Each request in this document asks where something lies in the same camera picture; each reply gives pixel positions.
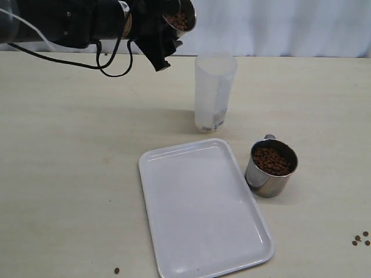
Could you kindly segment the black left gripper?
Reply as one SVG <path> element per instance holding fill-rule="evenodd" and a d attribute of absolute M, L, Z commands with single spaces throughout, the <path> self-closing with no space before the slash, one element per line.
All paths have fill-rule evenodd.
<path fill-rule="evenodd" d="M 163 15 L 176 15 L 180 11 L 180 2 L 132 1 L 130 11 L 132 29 L 129 38 L 134 40 L 157 72 L 170 67 L 165 58 L 175 54 L 183 42 Z"/>

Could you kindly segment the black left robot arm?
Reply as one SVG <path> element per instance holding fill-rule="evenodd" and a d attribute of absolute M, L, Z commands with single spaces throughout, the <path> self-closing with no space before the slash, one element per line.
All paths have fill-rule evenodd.
<path fill-rule="evenodd" d="M 181 46 L 180 37 L 194 29 L 197 22 L 191 1 L 1 1 L 1 43 L 33 56 L 37 53 L 20 43 L 45 42 L 85 49 L 96 45 L 96 58 L 103 40 L 116 41 L 106 64 L 82 64 L 103 72 L 116 56 L 122 40 L 127 49 L 135 43 L 156 71 L 170 64 Z"/>

